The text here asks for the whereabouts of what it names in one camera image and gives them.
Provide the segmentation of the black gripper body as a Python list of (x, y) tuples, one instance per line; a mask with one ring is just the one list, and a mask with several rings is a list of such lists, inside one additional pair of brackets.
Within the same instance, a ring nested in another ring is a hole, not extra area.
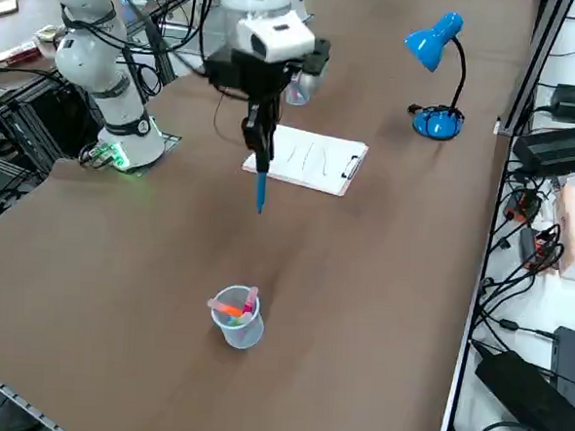
[(207, 58), (206, 74), (212, 85), (219, 89), (234, 89), (250, 100), (285, 93), (288, 104), (302, 106), (324, 80), (330, 50), (329, 40), (317, 39), (314, 52), (268, 63), (224, 45)]

